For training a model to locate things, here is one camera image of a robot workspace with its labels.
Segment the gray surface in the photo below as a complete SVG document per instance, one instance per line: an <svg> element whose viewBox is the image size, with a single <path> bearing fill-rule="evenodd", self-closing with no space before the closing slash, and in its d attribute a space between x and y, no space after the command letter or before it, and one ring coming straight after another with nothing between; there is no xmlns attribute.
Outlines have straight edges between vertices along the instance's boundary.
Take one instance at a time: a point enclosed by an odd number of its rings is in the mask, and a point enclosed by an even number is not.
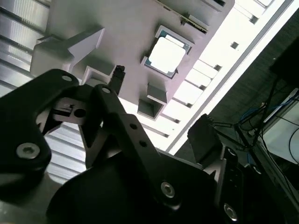
<svg viewBox="0 0 299 224"><path fill-rule="evenodd" d="M258 108L264 102L270 92L275 75L269 71L269 67L274 60L278 58L284 50L299 36L299 10L290 18L290 20L282 27L272 41L266 46L256 60L248 67L235 85L228 91L219 104L212 110L210 116L217 122L236 123L241 116L249 108ZM286 82L279 81L276 89L279 90L286 85ZM271 105L278 105L289 93L294 89L291 85L286 86L282 91L274 95ZM255 125L260 119L257 117L252 120ZM249 124L245 124L244 128L249 128ZM239 140L235 132L230 128L220 128L225 134L231 138ZM232 148L237 147L227 142ZM247 154L238 152L239 158L243 162L247 162ZM187 141L176 156L186 160L193 161L194 155L189 141Z"/></svg>
<svg viewBox="0 0 299 224"><path fill-rule="evenodd" d="M93 55L98 59L126 67L120 97L138 105L139 98L146 99L149 82L168 92L167 97L170 99L215 34L225 14L218 13L217 16L208 14L208 6L204 7L200 1L187 0L182 4L181 1L176 0L168 3L170 7L179 8L181 12L186 12L190 8L197 14L204 14L210 25L206 37L198 38L193 32L180 25L176 15L152 0L86 0L84 2L56 0L50 8L47 31L65 39L95 24L105 27L100 47L93 52ZM232 3L228 1L225 9L232 7ZM179 74L169 81L145 70L140 65L143 56L153 44L159 25L165 25L195 43L189 56L179 65ZM75 68L73 74L80 76Z"/></svg>
<svg viewBox="0 0 299 224"><path fill-rule="evenodd" d="M277 118L275 124L264 133L264 140L271 153L297 164L299 161L299 131L293 135L290 144L295 160L292 158L288 147L292 134L299 128L299 103L295 102L292 108L281 117L298 125Z"/></svg>

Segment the black cable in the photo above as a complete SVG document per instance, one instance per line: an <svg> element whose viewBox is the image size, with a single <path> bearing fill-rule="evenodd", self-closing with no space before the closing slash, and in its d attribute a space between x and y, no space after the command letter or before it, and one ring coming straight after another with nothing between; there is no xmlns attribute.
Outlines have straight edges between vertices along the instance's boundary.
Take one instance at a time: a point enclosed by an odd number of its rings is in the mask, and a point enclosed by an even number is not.
<svg viewBox="0 0 299 224"><path fill-rule="evenodd" d="M282 176L283 176L284 179L285 179L286 184L288 185L288 188L289 188L289 190L290 190L290 192L291 192L291 194L292 194L294 200L296 201L296 204L299 206L299 202L298 202L296 196L294 195L294 192L292 191L291 186L290 186L290 184L289 184L289 182L288 182L288 180L287 180L285 174L281 171L281 168L276 164L275 160L274 160L274 159L272 158L272 156L270 155L270 151L268 150L268 147L267 147L267 145L266 145L266 142L265 142L265 140L263 139L263 129L262 129L262 135L259 135L259 136L261 137L261 139L262 139L262 141L263 141L263 145L264 145L265 148L266 148L266 151L267 151L268 156L270 157L270 159L272 160L272 162L274 163L274 165L280 170Z"/></svg>
<svg viewBox="0 0 299 224"><path fill-rule="evenodd" d="M280 116L277 116L277 115L275 115L275 117L280 118L280 119L282 119L282 120L285 120L285 121L287 121L287 122L289 122L289 123L291 123L291 124L293 124L293 125L299 126L298 124L293 123L293 122L291 122L290 120L287 120L287 119L285 119L285 118L283 118L283 117L280 117Z"/></svg>
<svg viewBox="0 0 299 224"><path fill-rule="evenodd" d="M274 90L275 90L275 87L276 87L278 81L279 81L279 78L276 78L275 81L274 81L274 83L273 83L273 86L272 86L272 88L271 88L269 97L268 97L267 101L265 102L265 107L264 107L264 110L263 110L263 115L262 115L262 118L261 118L261 120L260 120L260 123L259 123L259 125L258 125L258 127L257 127L257 131L256 131L256 134L255 134L255 136L254 136L254 139L253 139L253 143L252 143L253 146L257 143L257 138L258 138L258 136L259 136L261 130L263 129L263 121L264 121L265 118L267 117L267 111L268 111L268 108L269 108L269 106L270 106L270 102L271 102L271 99L272 99L272 97L273 97Z"/></svg>
<svg viewBox="0 0 299 224"><path fill-rule="evenodd" d="M237 131L236 131L236 130L235 130L235 139L236 139L240 144L242 144L242 143L241 143L241 138L240 138L240 136L239 136L239 138L237 137ZM239 151L244 151L244 148L241 149L241 148L238 146L237 150L239 150Z"/></svg>
<svg viewBox="0 0 299 224"><path fill-rule="evenodd" d="M294 131L294 133L291 135L290 140L289 140L289 152L290 152L290 155L291 155L291 157L293 158L293 160L296 161L297 165L299 165L299 162L295 159L295 157L293 156L293 153L292 153L292 151L291 151L291 141L292 141L292 138L294 137L294 134L295 134L298 130L299 130L299 128L297 128L297 129Z"/></svg>
<svg viewBox="0 0 299 224"><path fill-rule="evenodd" d="M279 93L282 89L284 89L285 87L287 87L288 85L285 85L284 87L282 87L281 89L279 89L278 91L276 91L274 95L276 95L277 93ZM297 91L297 93L290 99L290 100L293 100L293 101L299 101L298 99L296 99L296 97L299 95L299 91ZM261 112L266 108L265 107L266 104L264 104L263 106L261 106L260 108L257 108L257 111L253 112L252 114L249 114L247 117L245 117L243 120L239 121L238 124L239 124L239 127L240 129L242 129L243 131L251 131L251 129L246 129L246 128L243 128L242 125L245 124L246 122L248 122L249 120L253 119L254 117L256 117L257 115L263 115L261 114Z"/></svg>

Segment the bolt hole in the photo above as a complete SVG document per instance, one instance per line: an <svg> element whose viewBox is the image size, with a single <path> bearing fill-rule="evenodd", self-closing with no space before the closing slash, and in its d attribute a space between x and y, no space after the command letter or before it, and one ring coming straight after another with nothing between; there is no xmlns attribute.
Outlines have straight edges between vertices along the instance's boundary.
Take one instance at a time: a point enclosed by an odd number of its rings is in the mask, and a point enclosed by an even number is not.
<svg viewBox="0 0 299 224"><path fill-rule="evenodd" d="M31 147L26 147L26 148L23 149L23 152L25 154L32 154L32 153L34 153L34 149L31 148Z"/></svg>
<svg viewBox="0 0 299 224"><path fill-rule="evenodd" d="M103 87L102 90L105 92L105 93L111 93L110 89L106 88L106 87Z"/></svg>
<svg viewBox="0 0 299 224"><path fill-rule="evenodd" d="M72 78L69 76L62 76L62 79L64 79L65 81L68 81L68 82L72 81Z"/></svg>
<svg viewBox="0 0 299 224"><path fill-rule="evenodd" d="M77 118L85 117L85 115L86 115L86 110L83 110L83 109L77 109L77 110L75 110L74 115L75 115L75 117L77 117Z"/></svg>
<svg viewBox="0 0 299 224"><path fill-rule="evenodd" d="M148 144L146 144L145 141L139 141L139 144L140 144L142 147L146 147L146 146L148 146Z"/></svg>
<svg viewBox="0 0 299 224"><path fill-rule="evenodd" d="M168 194L171 193L171 188L170 188L169 186L165 186L164 188L165 188L165 190L166 190L166 192L167 192Z"/></svg>
<svg viewBox="0 0 299 224"><path fill-rule="evenodd" d="M134 130L137 129L137 125L135 125L135 124L130 124L130 127L131 127L132 129L134 129Z"/></svg>

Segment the blue cable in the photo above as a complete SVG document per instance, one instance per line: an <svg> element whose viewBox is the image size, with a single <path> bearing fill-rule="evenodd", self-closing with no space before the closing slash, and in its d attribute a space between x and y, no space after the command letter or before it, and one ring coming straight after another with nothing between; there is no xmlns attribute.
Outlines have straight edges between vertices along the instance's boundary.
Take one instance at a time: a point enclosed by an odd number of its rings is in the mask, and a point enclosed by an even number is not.
<svg viewBox="0 0 299 224"><path fill-rule="evenodd" d="M288 104L291 103L293 100L294 100L293 98L290 98L290 99L289 99L287 102L285 102L284 104L280 104L280 105L277 105L277 106L273 106L273 107L270 108L270 110L276 109L276 108L278 108L278 107L280 107L280 106L288 105ZM249 116L250 114L252 114L253 112L255 112L255 111L257 111L257 110L259 110L259 108L249 109L248 111L246 111L246 112L242 115L240 121L244 120L247 116Z"/></svg>
<svg viewBox="0 0 299 224"><path fill-rule="evenodd" d="M248 162L249 164L251 164L251 163L250 163L250 155L249 155L249 153L247 153L247 162Z"/></svg>

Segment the silver screw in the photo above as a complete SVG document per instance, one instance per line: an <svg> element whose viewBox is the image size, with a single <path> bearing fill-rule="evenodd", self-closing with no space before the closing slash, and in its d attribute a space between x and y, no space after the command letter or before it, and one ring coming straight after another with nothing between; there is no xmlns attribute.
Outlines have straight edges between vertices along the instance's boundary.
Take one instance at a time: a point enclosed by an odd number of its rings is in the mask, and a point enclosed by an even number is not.
<svg viewBox="0 0 299 224"><path fill-rule="evenodd" d="M105 88L105 87L103 87L102 90L103 90L105 93L111 93L110 89L107 89L107 88Z"/></svg>
<svg viewBox="0 0 299 224"><path fill-rule="evenodd" d="M253 166L253 169L258 173L258 174L262 174L261 171L259 171L256 166Z"/></svg>
<svg viewBox="0 0 299 224"><path fill-rule="evenodd" d="M234 222L238 220L237 213L235 210L228 204L224 203L224 211L227 214L227 216Z"/></svg>
<svg viewBox="0 0 299 224"><path fill-rule="evenodd" d="M69 76L62 76L62 79L64 79L65 81L68 81L68 82L72 81L72 78Z"/></svg>
<svg viewBox="0 0 299 224"><path fill-rule="evenodd" d="M18 157L22 158L22 159L27 159L27 160L31 160L36 158L39 153L40 153L40 149L36 144L27 142L27 143L23 143L20 144L17 147L17 155Z"/></svg>
<svg viewBox="0 0 299 224"><path fill-rule="evenodd" d="M163 182L161 184L161 190L162 190L163 194L168 198L173 198L175 195L174 188L168 182Z"/></svg>
<svg viewBox="0 0 299 224"><path fill-rule="evenodd" d="M228 151L229 151L232 155L236 156L236 153L235 153L231 148L228 148Z"/></svg>

